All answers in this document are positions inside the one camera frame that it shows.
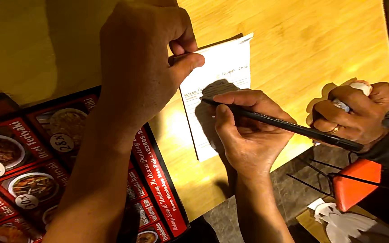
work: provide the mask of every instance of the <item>floor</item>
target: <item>floor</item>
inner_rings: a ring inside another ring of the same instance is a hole
[[[286,173],[289,173],[319,187],[316,171],[301,162],[309,161],[310,158],[343,168],[348,164],[348,151],[324,145],[316,146],[271,173],[274,197],[280,213],[288,225],[295,224],[295,217],[302,213],[308,204],[323,196],[323,194],[286,175]],[[337,171],[318,163],[311,162],[311,164],[323,172]],[[320,179],[321,186],[328,192],[327,180],[323,177]],[[221,243],[243,242],[238,226],[235,196],[207,212],[204,217],[216,231]]]

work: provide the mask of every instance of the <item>menu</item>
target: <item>menu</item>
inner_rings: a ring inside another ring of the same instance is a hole
[[[0,242],[42,240],[75,165],[86,118],[99,96],[100,87],[94,87],[19,109],[0,93]],[[139,224],[125,220],[129,216]],[[186,212],[145,124],[133,138],[118,240],[168,242],[188,228]]]

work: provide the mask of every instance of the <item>chair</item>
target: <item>chair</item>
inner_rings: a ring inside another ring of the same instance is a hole
[[[319,189],[294,177],[293,175],[286,175],[314,190],[321,192],[322,194],[334,197],[336,199],[337,208],[342,212],[349,210],[349,208],[363,200],[378,187],[389,189],[389,186],[384,186],[380,183],[382,166],[376,162],[366,159],[358,159],[354,163],[351,163],[350,153],[348,155],[350,164],[345,168],[333,166],[314,159],[310,160],[328,167],[339,169],[340,171],[338,173],[326,174],[307,161],[301,161],[318,172]],[[319,175],[324,176],[328,180],[330,193],[322,190]]]

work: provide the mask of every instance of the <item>right hand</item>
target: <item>right hand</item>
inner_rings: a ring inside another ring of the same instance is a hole
[[[224,104],[244,106],[247,110],[296,123],[273,100],[260,90],[230,91],[213,97]],[[223,143],[229,163],[246,182],[266,178],[279,153],[294,135],[260,121],[236,117],[226,105],[216,109],[216,131]]]
[[[381,140],[389,129],[382,125],[385,114],[389,111],[389,83],[372,84],[373,90],[367,97],[362,91],[350,86],[339,86],[330,92],[352,111],[346,113],[333,105],[331,100],[323,100],[314,108],[324,118],[317,119],[313,125],[320,131],[332,131],[339,125],[334,135],[364,145],[360,153],[367,152]]]

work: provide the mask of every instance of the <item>gold ring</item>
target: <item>gold ring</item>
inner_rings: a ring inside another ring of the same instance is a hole
[[[327,131],[328,134],[334,134],[340,129],[341,125],[337,125],[335,128],[333,128],[331,131]]]

